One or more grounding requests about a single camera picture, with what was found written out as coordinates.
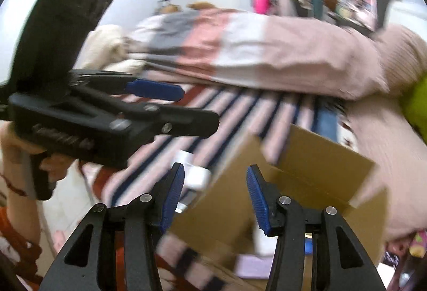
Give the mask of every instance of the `metal pin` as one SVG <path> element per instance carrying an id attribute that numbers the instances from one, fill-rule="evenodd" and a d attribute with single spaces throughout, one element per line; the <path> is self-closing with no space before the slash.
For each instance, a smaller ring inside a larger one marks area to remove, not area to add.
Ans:
<path id="1" fill-rule="evenodd" d="M 147 104 L 144 107 L 144 110 L 147 111 L 147 112 L 155 112 L 155 111 L 159 110 L 159 107 L 155 106 L 154 104 Z"/>
<path id="2" fill-rule="evenodd" d="M 327 207 L 326 208 L 326 212 L 329 214 L 329 215 L 335 215 L 338 211 L 337 211 L 337 209 L 335 208 L 335 207 Z"/>
<path id="3" fill-rule="evenodd" d="M 116 119 L 110 123 L 110 129 L 115 131 L 126 130 L 131 125 L 131 121 L 127 119 Z"/>
<path id="4" fill-rule="evenodd" d="M 282 204 L 290 204 L 292 200 L 287 196 L 282 196 L 279 198 L 279 202 Z"/>
<path id="5" fill-rule="evenodd" d="M 169 133 L 170 130 L 172 130 L 172 124 L 170 122 L 165 123 L 161 128 L 162 133 Z"/>
<path id="6" fill-rule="evenodd" d="M 149 202 L 149 201 L 151 201 L 152 198 L 153 197 L 151 197 L 150 194 L 142 194 L 142 195 L 140 195 L 139 200 L 141 202 Z"/>
<path id="7" fill-rule="evenodd" d="M 104 204 L 102 204 L 102 203 L 97 203 L 97 204 L 95 204 L 95 205 L 93 206 L 92 210 L 93 210 L 95 213 L 100 213 L 100 212 L 102 212 L 102 211 L 104 210 L 104 208 L 105 208 L 105 205 L 104 205 Z"/>

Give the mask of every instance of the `white floor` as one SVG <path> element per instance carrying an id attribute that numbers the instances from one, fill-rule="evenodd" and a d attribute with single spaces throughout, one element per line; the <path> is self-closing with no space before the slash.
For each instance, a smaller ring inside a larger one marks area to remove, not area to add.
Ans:
<path id="1" fill-rule="evenodd" d="M 57 183 L 52 198 L 43 202 L 43 212 L 51 236 L 56 231 L 63 231 L 68 239 L 95 203 L 74 163 L 66 178 Z"/>

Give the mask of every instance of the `open cardboard box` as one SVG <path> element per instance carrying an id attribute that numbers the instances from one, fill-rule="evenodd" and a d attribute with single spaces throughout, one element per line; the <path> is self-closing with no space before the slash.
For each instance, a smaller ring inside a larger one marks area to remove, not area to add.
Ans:
<path id="1" fill-rule="evenodd" d="M 254 252 L 251 233 L 255 215 L 246 187 L 246 170 L 252 164 L 258 165 L 266 181 L 279 186 L 282 195 L 302 206 L 336 207 L 373 262 L 379 261 L 383 251 L 386 191 L 357 209 L 349 205 L 374 163 L 295 125 L 291 126 L 277 167 L 265 160 L 259 138 L 246 136 L 215 182 L 195 204 L 176 216 L 171 232 L 206 256 L 212 265 L 231 275 L 237 255 Z M 306 267 L 310 263 L 310 258 L 306 259 Z M 305 289 L 310 289 L 311 269 L 305 269 Z M 258 289 L 266 286 L 266 280 L 247 282 Z"/>

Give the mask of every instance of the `folded comforter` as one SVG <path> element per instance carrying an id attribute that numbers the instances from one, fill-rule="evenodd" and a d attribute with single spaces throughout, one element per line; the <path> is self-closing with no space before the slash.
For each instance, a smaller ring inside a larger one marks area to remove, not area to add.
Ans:
<path id="1" fill-rule="evenodd" d="M 142 21 L 128 58 L 157 69 L 255 89 L 356 100 L 398 95 L 427 71 L 427 45 L 391 25 L 364 37 L 316 19 L 190 10 Z"/>

